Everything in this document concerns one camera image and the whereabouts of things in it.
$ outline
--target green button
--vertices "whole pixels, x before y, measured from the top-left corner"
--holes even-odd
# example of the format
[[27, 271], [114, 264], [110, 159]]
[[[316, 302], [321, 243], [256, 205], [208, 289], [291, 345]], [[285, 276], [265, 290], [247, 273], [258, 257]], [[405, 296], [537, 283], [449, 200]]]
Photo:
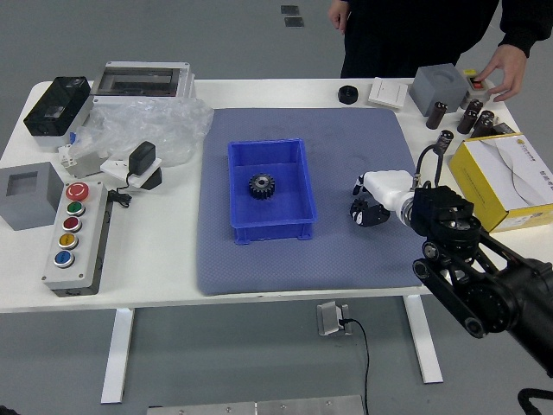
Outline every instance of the green button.
[[85, 212], [85, 207], [80, 201], [72, 201], [67, 206], [67, 214], [71, 216], [81, 216]]

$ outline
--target blue button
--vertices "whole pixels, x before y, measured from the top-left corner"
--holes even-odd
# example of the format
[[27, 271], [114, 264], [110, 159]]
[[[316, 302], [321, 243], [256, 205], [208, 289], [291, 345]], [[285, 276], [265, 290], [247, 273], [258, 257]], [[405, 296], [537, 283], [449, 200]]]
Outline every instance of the blue button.
[[73, 263], [75, 257], [69, 251], [59, 251], [54, 258], [54, 264], [60, 268], [67, 268]]

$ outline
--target black cap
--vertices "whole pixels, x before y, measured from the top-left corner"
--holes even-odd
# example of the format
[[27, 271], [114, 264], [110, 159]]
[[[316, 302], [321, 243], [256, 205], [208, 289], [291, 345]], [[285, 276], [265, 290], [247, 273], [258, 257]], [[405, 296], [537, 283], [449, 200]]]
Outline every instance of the black cap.
[[338, 90], [338, 100], [342, 104], [351, 105], [357, 101], [358, 96], [359, 93], [355, 86], [345, 85]]

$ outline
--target blue plastic bin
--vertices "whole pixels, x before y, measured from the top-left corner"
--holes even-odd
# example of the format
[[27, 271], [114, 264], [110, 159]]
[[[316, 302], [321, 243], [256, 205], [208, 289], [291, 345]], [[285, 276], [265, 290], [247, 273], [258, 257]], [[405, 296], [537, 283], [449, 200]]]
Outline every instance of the blue plastic bin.
[[[239, 245], [253, 240], [313, 238], [317, 220], [305, 146], [300, 138], [228, 144], [231, 225]], [[258, 200], [249, 181], [260, 173], [275, 179], [275, 193]]]

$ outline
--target power adapter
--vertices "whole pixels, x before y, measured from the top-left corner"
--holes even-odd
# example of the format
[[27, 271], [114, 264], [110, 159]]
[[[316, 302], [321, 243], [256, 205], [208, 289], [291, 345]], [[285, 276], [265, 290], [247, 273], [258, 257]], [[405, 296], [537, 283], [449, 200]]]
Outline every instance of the power adapter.
[[149, 141], [141, 143], [129, 156], [129, 174], [141, 176], [156, 160], [156, 147]]

